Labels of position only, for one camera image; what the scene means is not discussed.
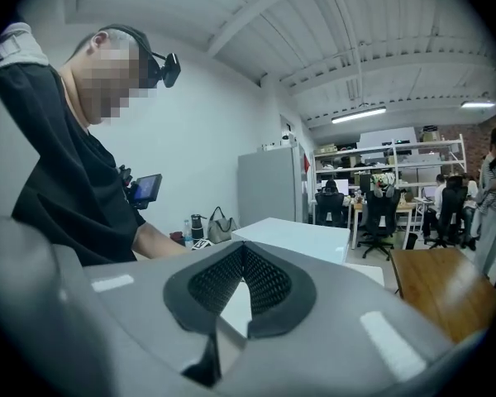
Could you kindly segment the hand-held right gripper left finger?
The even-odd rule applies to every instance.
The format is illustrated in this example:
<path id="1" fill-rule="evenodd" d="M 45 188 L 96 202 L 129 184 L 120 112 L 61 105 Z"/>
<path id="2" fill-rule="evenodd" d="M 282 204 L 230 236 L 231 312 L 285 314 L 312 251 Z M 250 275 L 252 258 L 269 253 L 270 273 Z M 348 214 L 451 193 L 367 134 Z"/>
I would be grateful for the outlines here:
<path id="1" fill-rule="evenodd" d="M 82 310 L 93 334 L 97 387 L 246 387 L 248 345 L 221 372 L 222 310 L 241 282 L 245 245 L 212 246 L 162 261 L 87 269 Z"/>

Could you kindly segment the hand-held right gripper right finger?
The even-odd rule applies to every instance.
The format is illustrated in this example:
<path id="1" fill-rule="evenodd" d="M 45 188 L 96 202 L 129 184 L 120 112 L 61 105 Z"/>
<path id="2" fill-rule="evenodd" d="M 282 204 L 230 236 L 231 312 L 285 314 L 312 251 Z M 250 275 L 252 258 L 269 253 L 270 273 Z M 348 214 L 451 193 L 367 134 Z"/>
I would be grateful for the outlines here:
<path id="1" fill-rule="evenodd" d="M 343 265 L 269 246 L 317 288 L 310 314 L 286 335 L 249 340 L 230 370 L 234 396 L 438 396 L 475 354 L 375 281 Z"/>

